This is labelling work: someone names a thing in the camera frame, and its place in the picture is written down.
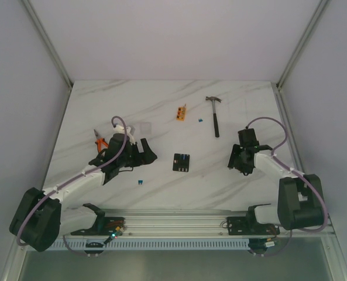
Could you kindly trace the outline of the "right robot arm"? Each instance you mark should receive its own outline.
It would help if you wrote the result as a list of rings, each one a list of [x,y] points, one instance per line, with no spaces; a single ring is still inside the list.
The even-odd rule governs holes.
[[[239,143],[233,145],[228,168],[236,169],[244,176],[258,170],[277,185],[277,203],[248,208],[246,229],[257,234],[267,224],[307,232],[320,231],[326,227],[328,210],[319,177],[288,167],[276,159],[269,145],[259,143],[254,129],[239,131],[238,138]]]

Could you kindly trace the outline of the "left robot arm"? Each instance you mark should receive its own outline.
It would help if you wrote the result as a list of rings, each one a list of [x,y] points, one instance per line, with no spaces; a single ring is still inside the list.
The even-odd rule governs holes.
[[[116,133],[78,175],[53,187],[27,190],[9,226],[17,244],[43,252],[59,236],[109,234],[105,212],[92,203],[82,203],[81,198],[106,185],[126,168],[157,160],[147,140],[140,142],[142,151],[129,136]]]

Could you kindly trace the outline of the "black fuse box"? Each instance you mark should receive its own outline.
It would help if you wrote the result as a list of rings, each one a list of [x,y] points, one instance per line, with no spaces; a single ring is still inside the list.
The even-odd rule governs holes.
[[[173,171],[175,172],[189,172],[190,155],[175,153],[173,159]]]

